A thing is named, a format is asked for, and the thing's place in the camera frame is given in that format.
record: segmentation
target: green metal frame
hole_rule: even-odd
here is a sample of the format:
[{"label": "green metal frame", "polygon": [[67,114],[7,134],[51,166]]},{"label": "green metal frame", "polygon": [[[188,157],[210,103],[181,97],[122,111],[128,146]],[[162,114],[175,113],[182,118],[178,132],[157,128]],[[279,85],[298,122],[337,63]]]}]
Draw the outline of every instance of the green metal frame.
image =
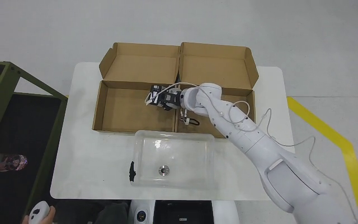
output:
[{"label": "green metal frame", "polygon": [[23,69],[19,68],[15,64],[11,62],[0,62],[0,122],[2,117],[6,111],[7,105],[10,102],[10,99],[13,94],[23,94],[23,93],[14,93],[14,90],[20,80],[20,77],[25,80],[31,82],[37,87],[45,90],[49,95],[39,95],[39,94],[25,94],[25,95],[36,95],[41,97],[55,97],[61,100],[61,104],[59,110],[57,112],[57,116],[55,118],[55,122],[46,145],[46,149],[44,152],[43,159],[41,160],[40,168],[36,174],[36,179],[34,185],[32,186],[32,190],[27,201],[26,209],[24,211],[24,215],[37,203],[42,194],[46,178],[49,175],[51,162],[57,153],[57,146],[60,140],[60,135],[62,131],[62,124],[65,116],[67,100],[68,98],[62,95],[60,92],[54,90],[50,86],[41,82],[34,76],[30,75]]}]

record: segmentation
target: human hand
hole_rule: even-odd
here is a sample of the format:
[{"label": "human hand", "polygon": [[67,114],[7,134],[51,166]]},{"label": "human hand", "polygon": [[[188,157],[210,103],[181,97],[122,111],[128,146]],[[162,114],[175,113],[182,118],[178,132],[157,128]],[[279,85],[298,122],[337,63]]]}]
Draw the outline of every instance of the human hand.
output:
[{"label": "human hand", "polygon": [[[51,206],[49,214],[40,222],[40,224],[52,224],[55,212],[55,207]],[[23,218],[22,224],[29,224],[29,216],[25,216],[25,218]]]}]

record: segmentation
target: clear plastic container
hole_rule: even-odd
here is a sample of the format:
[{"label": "clear plastic container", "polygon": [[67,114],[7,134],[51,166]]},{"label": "clear plastic container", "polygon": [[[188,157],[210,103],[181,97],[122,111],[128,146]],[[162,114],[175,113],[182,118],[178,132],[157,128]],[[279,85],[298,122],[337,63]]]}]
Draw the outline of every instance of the clear plastic container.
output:
[{"label": "clear plastic container", "polygon": [[211,134],[137,131],[131,184],[212,189],[214,141]]}]

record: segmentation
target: white controller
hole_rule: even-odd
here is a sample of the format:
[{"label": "white controller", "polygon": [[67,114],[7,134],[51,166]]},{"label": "white controller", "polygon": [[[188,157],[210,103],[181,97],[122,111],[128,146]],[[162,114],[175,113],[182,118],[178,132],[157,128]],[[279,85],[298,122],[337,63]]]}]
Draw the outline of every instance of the white controller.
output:
[{"label": "white controller", "polygon": [[50,207],[46,201],[39,202],[31,210],[29,224],[39,224],[50,212]]}]

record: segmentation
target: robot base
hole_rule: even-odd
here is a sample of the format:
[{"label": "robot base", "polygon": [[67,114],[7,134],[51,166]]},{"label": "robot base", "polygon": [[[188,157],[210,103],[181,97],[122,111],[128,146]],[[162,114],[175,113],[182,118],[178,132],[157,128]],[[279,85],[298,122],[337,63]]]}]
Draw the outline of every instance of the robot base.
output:
[{"label": "robot base", "polygon": [[132,200],[128,224],[239,224],[233,200]]}]

